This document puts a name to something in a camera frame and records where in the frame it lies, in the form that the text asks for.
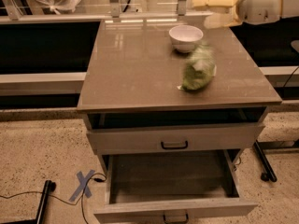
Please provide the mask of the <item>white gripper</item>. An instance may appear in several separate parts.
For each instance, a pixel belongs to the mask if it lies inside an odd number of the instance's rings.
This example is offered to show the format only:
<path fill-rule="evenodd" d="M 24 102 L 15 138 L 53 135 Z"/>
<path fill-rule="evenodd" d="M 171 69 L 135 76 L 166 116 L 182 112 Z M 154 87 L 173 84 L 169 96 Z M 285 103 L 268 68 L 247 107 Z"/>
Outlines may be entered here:
<path fill-rule="evenodd" d="M 232 13 L 213 13 L 204 20 L 207 29 L 234 27 L 243 22 L 258 25 L 276 22 L 281 16 L 282 0 L 192 0 L 194 9 L 237 6 Z"/>

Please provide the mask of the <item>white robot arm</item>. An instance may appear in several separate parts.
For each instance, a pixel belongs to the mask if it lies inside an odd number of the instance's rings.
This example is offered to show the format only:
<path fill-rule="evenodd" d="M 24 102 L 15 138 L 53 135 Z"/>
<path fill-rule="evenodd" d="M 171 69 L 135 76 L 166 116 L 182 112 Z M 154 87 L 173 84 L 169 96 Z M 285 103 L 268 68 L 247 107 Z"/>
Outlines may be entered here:
<path fill-rule="evenodd" d="M 299 16 L 299 0 L 192 0 L 192 8 L 210 10 L 206 28 L 273 23 Z"/>

